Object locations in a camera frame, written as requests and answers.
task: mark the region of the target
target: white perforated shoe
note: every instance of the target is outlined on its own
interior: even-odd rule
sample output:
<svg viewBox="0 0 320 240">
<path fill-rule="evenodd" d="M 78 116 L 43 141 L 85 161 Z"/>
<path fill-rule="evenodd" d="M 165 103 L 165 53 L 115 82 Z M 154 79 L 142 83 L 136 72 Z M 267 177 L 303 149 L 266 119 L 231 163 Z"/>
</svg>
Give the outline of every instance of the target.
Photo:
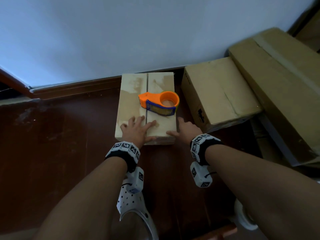
<svg viewBox="0 0 320 240">
<path fill-rule="evenodd" d="M 128 179 L 123 180 L 122 185 L 127 184 Z M 143 222 L 145 223 L 146 229 L 148 231 L 149 240 L 158 240 L 158 232 L 156 226 L 147 211 L 146 205 L 144 203 L 144 198 L 142 192 L 132 194 L 127 191 L 126 185 L 121 187 L 117 209 L 120 213 L 120 221 L 123 216 L 128 212 L 135 212 L 138 214 Z"/>
</svg>

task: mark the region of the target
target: blue plastic frame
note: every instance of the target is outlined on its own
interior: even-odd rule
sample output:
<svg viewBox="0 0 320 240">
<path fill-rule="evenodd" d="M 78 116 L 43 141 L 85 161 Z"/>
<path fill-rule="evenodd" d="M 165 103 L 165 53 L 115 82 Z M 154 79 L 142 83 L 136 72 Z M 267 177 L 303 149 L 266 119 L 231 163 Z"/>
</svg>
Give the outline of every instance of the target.
<svg viewBox="0 0 320 240">
<path fill-rule="evenodd" d="M 156 106 L 156 107 L 158 107 L 160 109 L 169 109 L 169 110 L 171 109 L 171 113 L 170 114 L 157 113 L 157 112 L 151 110 L 150 105 Z M 176 112 L 176 107 L 175 106 L 173 106 L 173 107 L 164 107 L 164 106 L 161 106 L 160 104 L 153 103 L 150 100 L 146 100 L 146 110 L 149 110 L 151 112 L 157 113 L 157 114 L 162 115 L 162 116 L 172 116 Z"/>
</svg>

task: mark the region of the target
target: person's right hand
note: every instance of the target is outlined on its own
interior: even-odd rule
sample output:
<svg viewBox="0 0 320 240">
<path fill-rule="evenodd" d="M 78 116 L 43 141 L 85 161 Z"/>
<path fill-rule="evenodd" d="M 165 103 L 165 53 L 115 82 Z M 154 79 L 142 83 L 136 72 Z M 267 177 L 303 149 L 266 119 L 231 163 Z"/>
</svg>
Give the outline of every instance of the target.
<svg viewBox="0 0 320 240">
<path fill-rule="evenodd" d="M 166 133 L 180 139 L 182 142 L 190 145 L 194 137 L 203 134 L 201 129 L 191 122 L 185 122 L 182 117 L 178 117 L 180 133 L 169 130 Z"/>
</svg>

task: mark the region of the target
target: large cardboard box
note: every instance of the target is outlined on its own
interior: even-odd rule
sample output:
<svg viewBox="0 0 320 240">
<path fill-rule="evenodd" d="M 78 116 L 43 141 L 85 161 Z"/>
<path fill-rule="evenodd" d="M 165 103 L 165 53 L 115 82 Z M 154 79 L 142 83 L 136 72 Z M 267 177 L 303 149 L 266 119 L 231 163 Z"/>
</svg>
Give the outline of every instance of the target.
<svg viewBox="0 0 320 240">
<path fill-rule="evenodd" d="M 145 116 L 142 122 L 156 120 L 156 126 L 147 131 L 147 136 L 155 136 L 156 140 L 146 145 L 169 145 L 174 144 L 175 138 L 166 134 L 166 131 L 176 131 L 176 115 L 161 116 L 142 108 L 138 95 L 145 92 L 160 93 L 163 91 L 174 92 L 174 73 L 173 72 L 152 72 L 123 74 L 121 79 L 121 90 L 118 105 L 117 122 L 115 125 L 115 138 L 122 141 L 122 131 L 120 126 L 135 116 Z"/>
<path fill-rule="evenodd" d="M 320 160 L 320 56 L 278 28 L 229 48 L 297 165 Z"/>
<path fill-rule="evenodd" d="M 186 66 L 181 89 L 204 133 L 242 123 L 262 111 L 230 57 Z"/>
</svg>

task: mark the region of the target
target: white wall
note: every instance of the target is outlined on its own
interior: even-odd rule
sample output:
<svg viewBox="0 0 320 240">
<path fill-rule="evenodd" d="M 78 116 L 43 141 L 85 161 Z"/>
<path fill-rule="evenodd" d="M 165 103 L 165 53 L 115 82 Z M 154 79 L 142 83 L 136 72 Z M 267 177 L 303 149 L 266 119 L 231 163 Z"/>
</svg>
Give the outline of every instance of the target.
<svg viewBox="0 0 320 240">
<path fill-rule="evenodd" d="M 313 0 L 0 0 L 0 68 L 37 88 L 223 57 Z"/>
</svg>

